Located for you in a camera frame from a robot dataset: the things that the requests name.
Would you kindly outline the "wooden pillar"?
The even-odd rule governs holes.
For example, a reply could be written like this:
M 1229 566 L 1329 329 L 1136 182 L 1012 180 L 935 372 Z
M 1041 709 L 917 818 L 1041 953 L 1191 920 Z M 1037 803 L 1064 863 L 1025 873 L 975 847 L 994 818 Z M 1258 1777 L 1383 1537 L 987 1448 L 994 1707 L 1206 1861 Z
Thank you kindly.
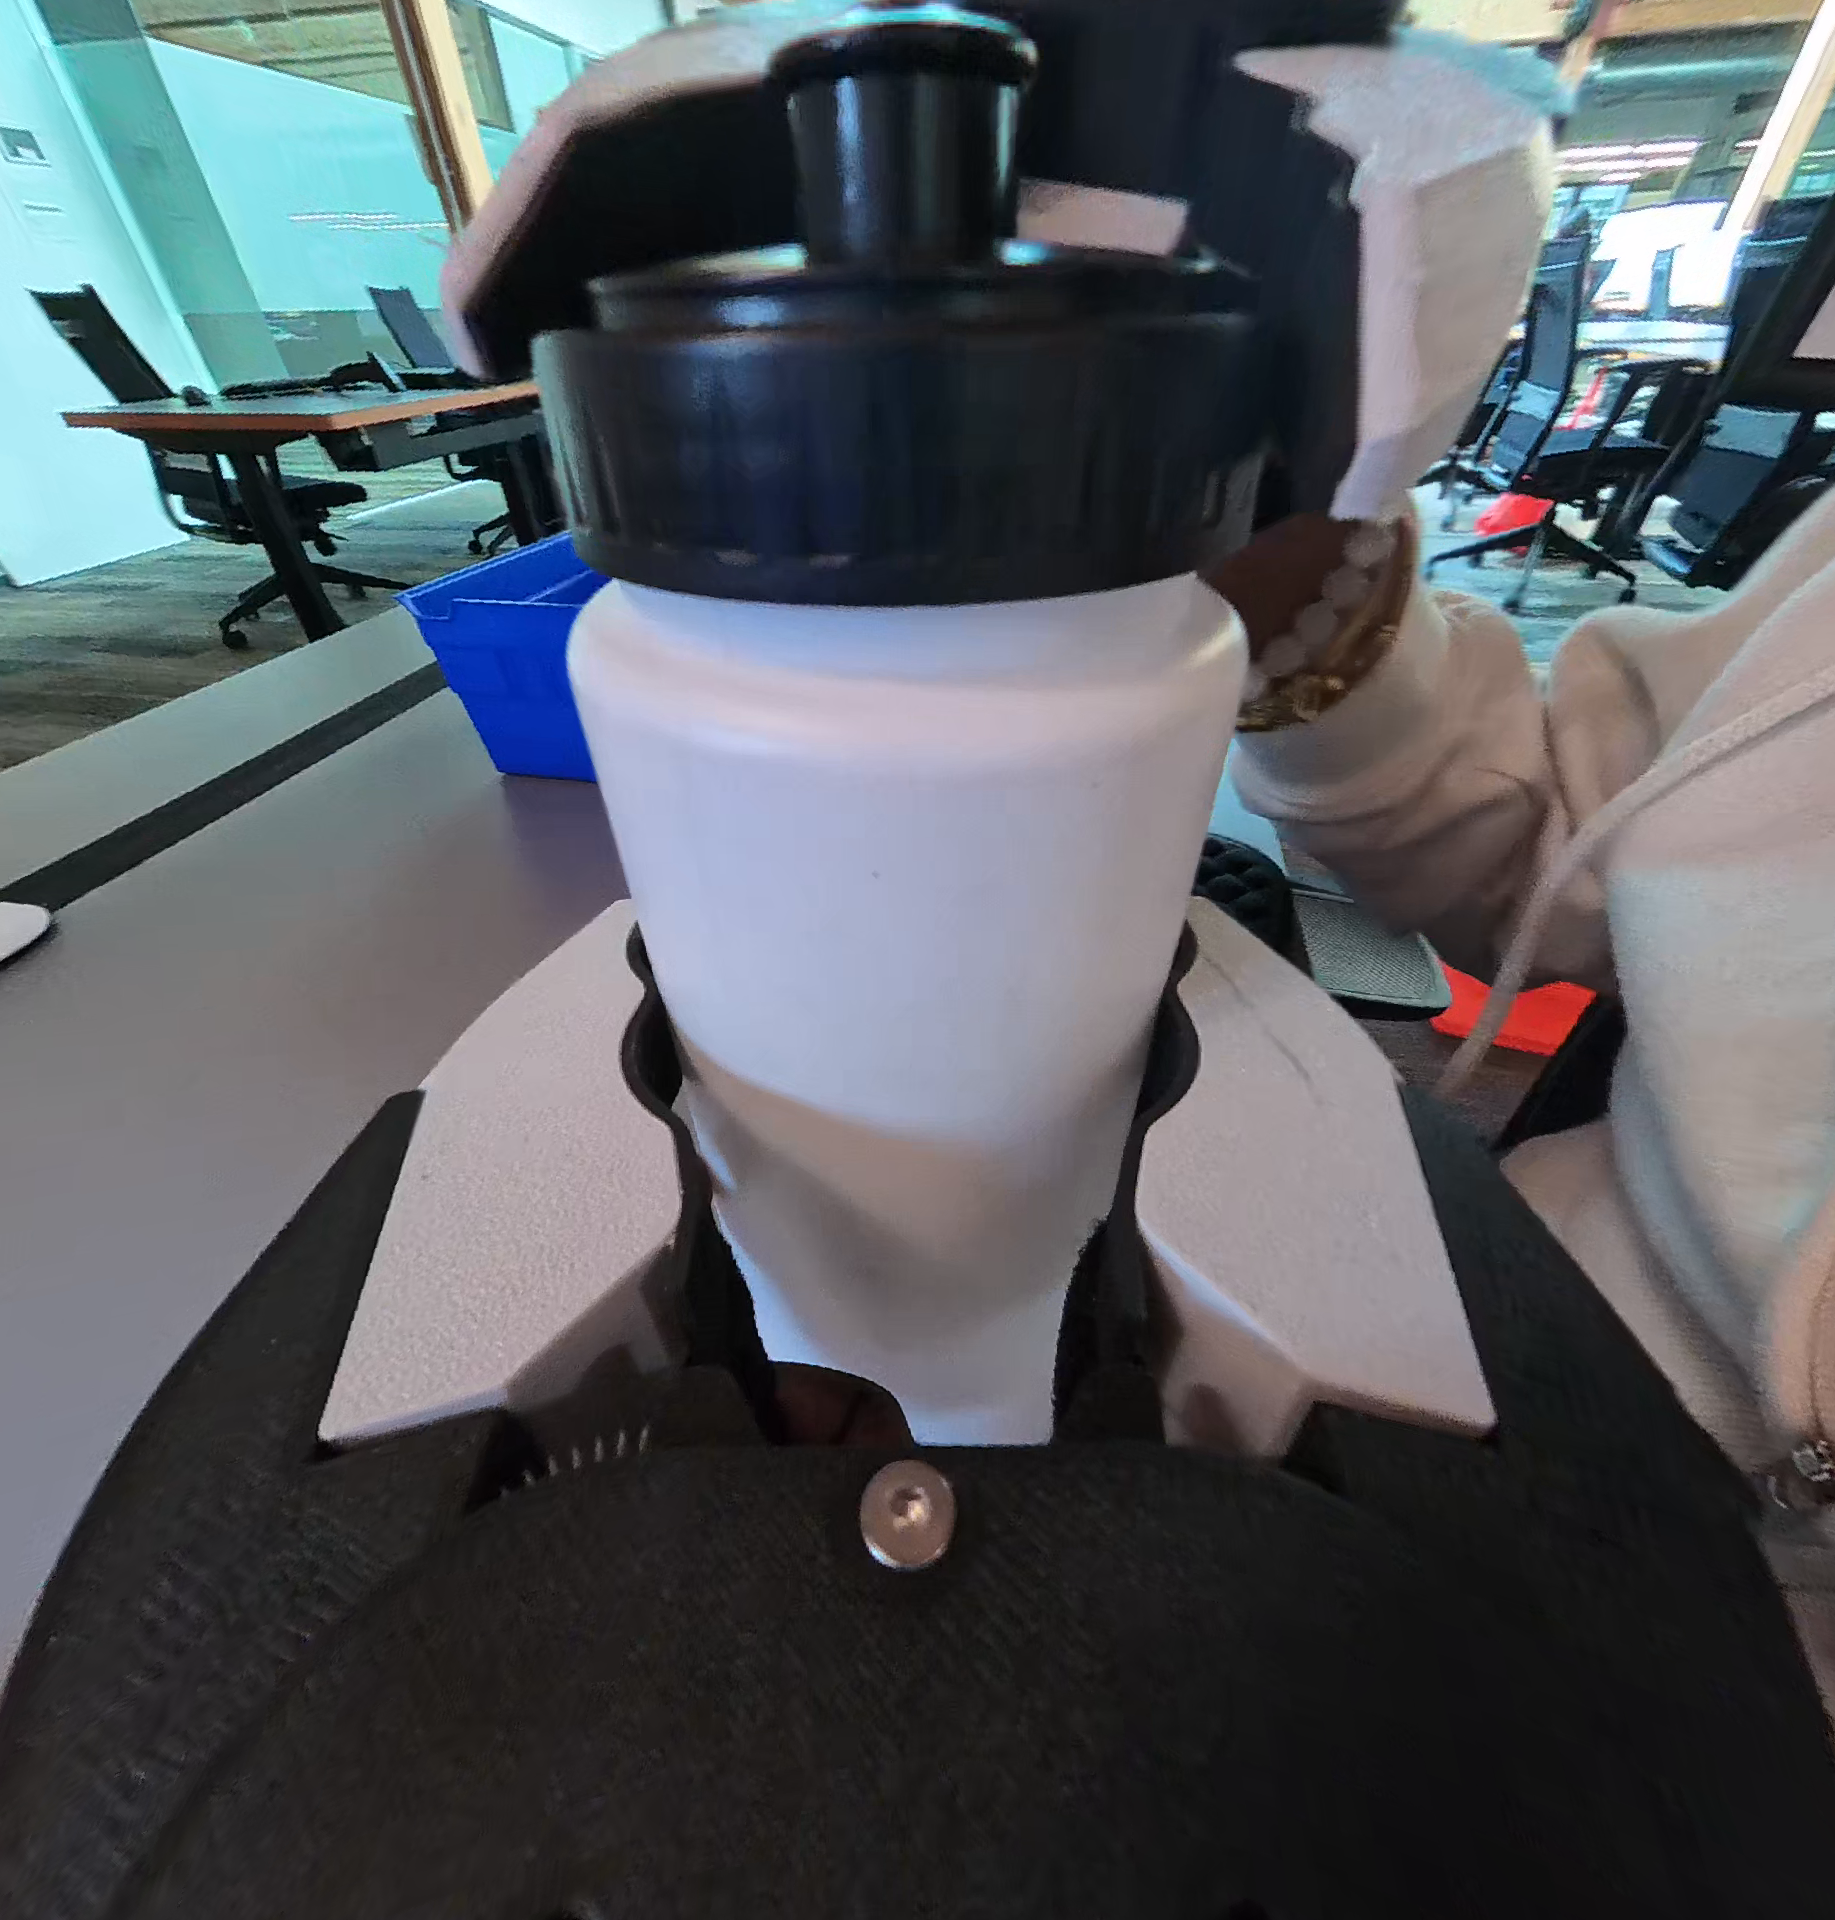
M 377 0 L 426 175 L 443 198 L 444 229 L 464 233 L 493 198 L 493 159 L 482 141 L 464 42 L 444 0 Z

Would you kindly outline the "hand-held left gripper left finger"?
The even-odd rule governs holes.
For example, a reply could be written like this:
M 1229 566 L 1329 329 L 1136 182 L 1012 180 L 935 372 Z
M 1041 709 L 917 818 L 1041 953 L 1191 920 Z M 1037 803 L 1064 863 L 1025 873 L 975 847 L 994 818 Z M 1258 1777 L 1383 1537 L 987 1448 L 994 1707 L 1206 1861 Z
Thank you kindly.
M 327 1450 L 505 1412 L 547 1474 L 642 1456 L 678 1365 L 678 1114 L 624 1075 L 651 1010 L 621 898 L 419 1081 L 320 1412 Z

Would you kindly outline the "wooden top desk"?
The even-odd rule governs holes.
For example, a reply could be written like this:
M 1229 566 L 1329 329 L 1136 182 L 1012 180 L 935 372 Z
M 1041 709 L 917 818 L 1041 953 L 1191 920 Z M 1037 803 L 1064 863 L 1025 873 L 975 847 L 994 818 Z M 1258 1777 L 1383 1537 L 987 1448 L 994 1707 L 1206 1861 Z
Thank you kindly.
M 527 382 L 505 384 L 450 384 L 450 391 L 311 391 L 311 395 L 155 395 L 61 413 L 68 430 L 111 430 L 147 452 L 220 459 L 249 543 L 265 558 L 265 601 L 289 601 L 304 641 L 336 635 L 347 622 L 327 588 L 385 593 L 372 576 L 320 566 L 311 543 L 283 509 L 281 452 L 320 440 L 340 472 L 385 472 L 444 462 L 471 452 L 498 459 L 503 509 L 515 538 L 547 543 L 564 531 L 542 391 Z

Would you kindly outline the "white plastic bottle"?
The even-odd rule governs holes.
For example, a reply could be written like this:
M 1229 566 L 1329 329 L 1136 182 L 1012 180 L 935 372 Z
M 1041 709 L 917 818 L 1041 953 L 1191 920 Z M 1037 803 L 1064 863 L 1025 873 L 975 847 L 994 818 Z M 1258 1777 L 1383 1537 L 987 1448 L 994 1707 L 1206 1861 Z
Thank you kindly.
M 1041 1448 L 1242 699 L 1200 583 L 975 608 L 603 588 L 568 631 L 776 1362 Z

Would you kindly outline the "grey mesh chair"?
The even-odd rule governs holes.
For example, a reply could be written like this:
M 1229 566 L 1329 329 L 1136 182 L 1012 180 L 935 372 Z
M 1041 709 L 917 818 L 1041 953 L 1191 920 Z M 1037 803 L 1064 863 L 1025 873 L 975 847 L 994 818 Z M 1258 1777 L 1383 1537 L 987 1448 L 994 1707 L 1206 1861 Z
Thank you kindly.
M 1338 887 L 1286 887 L 1299 944 L 1321 995 L 1353 1020 L 1434 1020 L 1450 1010 L 1450 979 L 1426 939 L 1383 930 Z

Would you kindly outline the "blue plastic bin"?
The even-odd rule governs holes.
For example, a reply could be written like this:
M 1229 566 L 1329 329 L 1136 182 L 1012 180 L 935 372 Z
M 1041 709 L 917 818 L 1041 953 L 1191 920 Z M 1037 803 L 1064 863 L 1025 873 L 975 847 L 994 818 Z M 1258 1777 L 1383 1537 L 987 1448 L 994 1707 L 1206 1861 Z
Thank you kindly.
M 564 531 L 394 593 L 498 777 L 599 780 L 568 631 L 603 588 Z

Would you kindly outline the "person's left hand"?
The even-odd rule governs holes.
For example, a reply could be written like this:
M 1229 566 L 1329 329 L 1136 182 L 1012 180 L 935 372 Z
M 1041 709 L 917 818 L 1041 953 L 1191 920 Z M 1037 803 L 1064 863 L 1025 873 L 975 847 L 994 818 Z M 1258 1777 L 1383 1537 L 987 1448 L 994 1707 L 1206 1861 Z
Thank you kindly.
M 917 1448 L 910 1417 L 892 1391 L 835 1365 L 776 1362 L 776 1417 L 784 1448 L 852 1448 L 906 1456 Z

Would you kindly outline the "person's right hand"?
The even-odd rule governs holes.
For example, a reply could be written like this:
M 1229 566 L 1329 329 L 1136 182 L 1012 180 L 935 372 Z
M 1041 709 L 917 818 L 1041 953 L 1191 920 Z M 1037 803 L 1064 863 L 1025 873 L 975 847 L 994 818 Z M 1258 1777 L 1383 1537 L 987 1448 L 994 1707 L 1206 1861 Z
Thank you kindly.
M 1264 649 L 1280 641 L 1313 601 L 1321 601 L 1321 588 L 1345 566 L 1353 531 L 1353 521 L 1331 511 L 1280 511 L 1238 554 L 1200 572 L 1200 583 L 1242 627 L 1249 663 L 1264 663 Z

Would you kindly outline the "black bottle lid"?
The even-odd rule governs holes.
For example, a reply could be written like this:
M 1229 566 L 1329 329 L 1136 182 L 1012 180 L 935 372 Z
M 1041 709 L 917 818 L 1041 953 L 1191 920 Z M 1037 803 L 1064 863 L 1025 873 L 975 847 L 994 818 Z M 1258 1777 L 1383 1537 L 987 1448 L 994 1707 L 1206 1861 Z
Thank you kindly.
M 858 8 L 769 55 L 800 242 L 657 242 L 535 333 L 599 576 L 971 608 L 1181 583 L 1242 543 L 1254 280 L 1019 242 L 1032 78 L 1037 42 L 967 8 Z

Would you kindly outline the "orange cloth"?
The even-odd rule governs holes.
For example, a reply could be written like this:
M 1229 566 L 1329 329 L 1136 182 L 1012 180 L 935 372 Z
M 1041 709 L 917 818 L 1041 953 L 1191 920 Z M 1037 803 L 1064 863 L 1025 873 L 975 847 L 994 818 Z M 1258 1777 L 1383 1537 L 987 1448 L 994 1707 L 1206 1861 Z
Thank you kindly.
M 1468 1038 L 1489 1004 L 1489 980 L 1447 966 L 1450 1004 L 1426 1020 L 1438 1038 Z M 1590 1017 L 1595 995 L 1580 980 L 1545 980 L 1511 1000 L 1496 1052 L 1538 1057 L 1553 1062 L 1575 1027 Z

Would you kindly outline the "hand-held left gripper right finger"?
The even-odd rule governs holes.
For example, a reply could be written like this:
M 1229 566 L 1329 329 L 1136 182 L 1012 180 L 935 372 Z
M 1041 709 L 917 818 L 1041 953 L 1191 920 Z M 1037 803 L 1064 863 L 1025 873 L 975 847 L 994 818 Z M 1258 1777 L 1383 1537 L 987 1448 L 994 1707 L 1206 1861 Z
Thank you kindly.
M 1286 1456 L 1313 1405 L 1496 1427 L 1396 1068 L 1191 898 L 1116 1199 L 1064 1293 L 1056 1437 Z

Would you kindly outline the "black quilted pad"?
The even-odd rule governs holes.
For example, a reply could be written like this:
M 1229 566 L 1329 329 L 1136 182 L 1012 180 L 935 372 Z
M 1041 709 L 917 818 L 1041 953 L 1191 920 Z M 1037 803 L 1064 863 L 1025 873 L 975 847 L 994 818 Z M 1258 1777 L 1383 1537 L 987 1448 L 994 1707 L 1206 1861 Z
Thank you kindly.
M 1313 979 L 1313 951 L 1299 925 L 1299 898 L 1286 873 L 1222 833 L 1206 833 L 1200 863 L 1191 863 L 1191 898 L 1218 903 L 1229 920 L 1238 920 L 1249 939 L 1258 939 L 1269 953 L 1299 966 Z

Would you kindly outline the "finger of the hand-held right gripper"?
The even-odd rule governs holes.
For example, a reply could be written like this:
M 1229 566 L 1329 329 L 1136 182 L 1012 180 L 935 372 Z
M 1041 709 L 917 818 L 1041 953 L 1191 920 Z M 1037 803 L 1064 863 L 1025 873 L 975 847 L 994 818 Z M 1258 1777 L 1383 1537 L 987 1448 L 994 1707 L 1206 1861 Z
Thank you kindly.
M 1458 448 L 1545 248 L 1535 66 L 1450 35 L 1218 49 L 1200 242 L 1258 329 L 1258 526 L 1396 521 Z
M 525 382 L 584 282 L 800 242 L 800 167 L 769 59 L 804 26 L 663 26 L 591 59 L 503 160 L 443 269 L 459 370 Z

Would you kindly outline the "black office chair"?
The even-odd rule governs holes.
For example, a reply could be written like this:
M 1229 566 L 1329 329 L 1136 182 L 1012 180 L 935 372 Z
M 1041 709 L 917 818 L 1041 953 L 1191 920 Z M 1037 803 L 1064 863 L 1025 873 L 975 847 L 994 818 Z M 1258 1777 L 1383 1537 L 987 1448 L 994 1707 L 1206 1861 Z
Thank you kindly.
M 1710 391 L 1695 364 L 1595 370 L 1545 440 L 1545 479 L 1575 499 L 1511 558 L 1609 583 L 1622 601 L 1738 588 L 1835 493 L 1835 413 L 1725 405 Z
M 433 372 L 433 382 L 464 382 L 444 333 L 430 324 L 430 311 L 419 307 L 419 297 L 409 282 L 366 282 L 366 304 L 400 355 L 400 372 Z
M 1590 253 L 1590 218 L 1575 218 L 1558 242 L 1545 242 L 1538 269 L 1527 280 L 1517 347 L 1507 347 L 1502 370 L 1476 391 L 1476 405 L 1458 430 L 1458 448 L 1424 472 L 1424 483 L 1438 483 L 1438 499 L 1462 483 L 1511 493 L 1535 452 L 1553 440 L 1580 370 Z
M 111 320 L 111 307 L 80 282 L 80 291 L 32 291 L 39 311 L 52 320 L 52 329 L 80 349 L 80 364 L 104 384 L 104 395 L 116 405 L 147 405 L 147 403 L 175 403 L 179 391 L 147 364 L 147 349 L 124 333 L 124 324 Z M 212 543 L 212 545 L 263 545 L 265 554 L 265 583 L 257 583 L 249 593 L 235 596 L 235 608 L 220 622 L 220 641 L 228 654 L 243 654 L 249 635 L 243 627 L 257 627 L 263 608 L 289 601 L 289 576 L 271 558 L 265 531 L 283 526 L 300 566 L 296 583 L 311 583 L 320 596 L 327 588 L 347 588 L 352 596 L 366 593 L 400 593 L 400 583 L 385 576 L 361 576 L 336 566 L 336 538 L 327 538 L 327 511 L 336 509 L 361 509 L 366 493 L 347 483 L 347 479 L 300 479 L 281 468 L 281 452 L 202 452 L 202 448 L 149 448 L 149 479 L 155 499 L 175 521 L 175 531 Z

